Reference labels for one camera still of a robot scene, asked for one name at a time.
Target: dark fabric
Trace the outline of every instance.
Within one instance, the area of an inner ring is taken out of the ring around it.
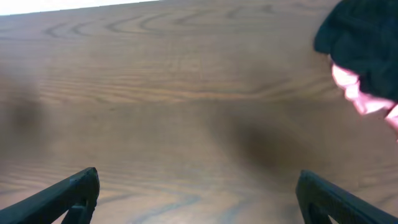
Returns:
[[[398,0],[341,1],[314,48],[357,73],[362,92],[398,102]]]

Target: pink fabric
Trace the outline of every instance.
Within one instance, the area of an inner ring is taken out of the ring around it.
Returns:
[[[364,115],[382,109],[390,110],[385,119],[398,132],[397,103],[361,92],[359,76],[347,69],[333,64],[331,72],[336,84],[345,91],[346,99],[353,102],[360,114]]]

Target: pink ruffled trim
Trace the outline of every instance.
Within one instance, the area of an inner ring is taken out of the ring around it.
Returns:
[[[331,73],[336,84],[345,91],[346,99],[353,102],[361,115],[383,109],[390,110],[385,119],[398,132],[397,103],[361,92],[359,90],[359,76],[352,71],[333,64]]]

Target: wooden table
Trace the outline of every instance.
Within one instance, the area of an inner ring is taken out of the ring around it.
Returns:
[[[302,223],[294,187],[311,169],[398,215],[396,135],[312,49],[336,3],[0,17],[0,208],[95,166],[92,223]]]

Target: wooden surface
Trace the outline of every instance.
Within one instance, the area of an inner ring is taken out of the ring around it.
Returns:
[[[336,3],[1,17],[0,208],[95,166],[92,223],[302,223],[294,187],[311,169],[398,215],[395,134],[312,49]]]

